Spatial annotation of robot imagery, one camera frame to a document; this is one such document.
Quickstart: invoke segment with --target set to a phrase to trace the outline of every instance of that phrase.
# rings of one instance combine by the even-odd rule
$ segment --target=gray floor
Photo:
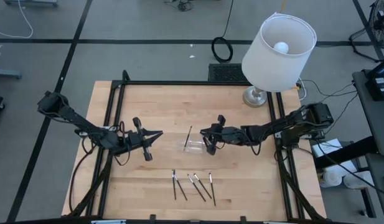
[[[26,6],[25,14],[34,27],[34,38],[71,39],[85,0],[59,0],[59,7]],[[282,0],[235,1],[226,37],[251,40],[260,24],[278,11]],[[371,1],[360,0],[368,16]],[[178,12],[162,1],[94,0],[82,39],[212,39],[223,33],[229,0],[194,1],[194,9]],[[284,13],[301,17],[315,28],[319,40],[347,40],[362,28],[349,0],[289,1]],[[28,34],[16,5],[0,1],[0,31]],[[368,40],[363,35],[359,40]],[[52,91],[66,58],[68,44],[0,44],[0,68],[20,70],[22,80],[0,78],[0,95],[6,110],[0,116],[0,222],[4,222],[14,200],[42,124],[36,103],[46,90]],[[240,63],[248,45],[234,45],[233,63]],[[375,56],[373,47],[360,47]],[[100,45],[78,44],[62,94],[82,115],[87,112],[93,83],[119,79],[126,69],[133,80],[206,80],[208,65],[215,63],[209,45]],[[350,47],[315,48],[301,78],[314,80],[324,93],[341,89],[352,80],[352,72],[373,68],[375,63],[359,57]],[[312,83],[303,103],[320,101]],[[354,94],[329,98],[335,117]],[[79,139],[73,127],[52,123],[42,146],[18,220],[59,217],[67,192]],[[362,106],[355,99],[327,135],[356,141],[370,135]],[[322,191],[329,218],[356,223],[384,223],[379,218],[358,215],[363,209],[359,192],[343,187]]]

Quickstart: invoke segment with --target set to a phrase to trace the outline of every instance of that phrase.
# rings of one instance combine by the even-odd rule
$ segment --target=table lamp
[[[241,63],[253,85],[244,92],[244,102],[259,107],[266,102],[266,91],[294,87],[316,40],[315,30],[300,18],[278,13],[267,18]]]

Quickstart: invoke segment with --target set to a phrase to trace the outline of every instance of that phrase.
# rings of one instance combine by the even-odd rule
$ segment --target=concrete floor
[[[372,1],[359,2],[368,17]],[[33,38],[72,39],[85,3],[86,0],[59,0],[58,8],[26,6],[25,14],[34,27]],[[278,11],[281,3],[282,0],[235,1],[225,37],[251,40],[260,24]],[[81,38],[210,40],[222,35],[230,0],[199,0],[193,4],[193,10],[179,12],[155,0],[93,0]],[[347,40],[362,28],[350,0],[294,0],[287,3],[284,13],[310,23],[321,41]],[[16,5],[6,6],[0,1],[0,31],[14,35],[29,33]],[[366,34],[359,40],[369,41]],[[42,125],[43,117],[36,112],[36,103],[46,90],[55,88],[69,47],[70,44],[0,43],[0,68],[23,73],[22,80],[0,78],[0,95],[7,105],[0,115],[0,222],[7,218]],[[234,45],[232,63],[240,63],[248,47]],[[376,56],[373,47],[359,49]],[[78,44],[62,94],[81,115],[86,115],[96,80],[119,79],[123,69],[133,80],[206,80],[210,63],[216,62],[209,44]],[[352,72],[374,66],[374,62],[354,54],[351,47],[316,47],[301,78],[314,80],[324,93],[332,93],[350,83]],[[307,82],[306,88],[308,96],[303,103],[323,99],[312,83]],[[353,96],[326,100],[333,116],[338,117]],[[73,130],[64,124],[49,126],[17,220],[60,216],[79,142]],[[327,138],[356,141],[369,135],[362,106],[356,99]],[[375,192],[372,197],[377,207],[376,219],[357,213],[364,208],[359,192],[338,187],[322,193],[328,217],[333,220],[384,223]]]

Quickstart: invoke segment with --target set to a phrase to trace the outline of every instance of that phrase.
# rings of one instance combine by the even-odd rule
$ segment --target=lamp base
[[[243,94],[243,101],[252,108],[264,105],[266,99],[268,99],[266,92],[253,86],[248,87]]]

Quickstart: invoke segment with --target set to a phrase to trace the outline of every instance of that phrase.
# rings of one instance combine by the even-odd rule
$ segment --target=white lampshade
[[[260,90],[289,90],[296,85],[316,40],[315,30],[307,22],[275,13],[262,24],[241,69],[247,80]],[[279,42],[288,45],[288,53],[273,48]]]

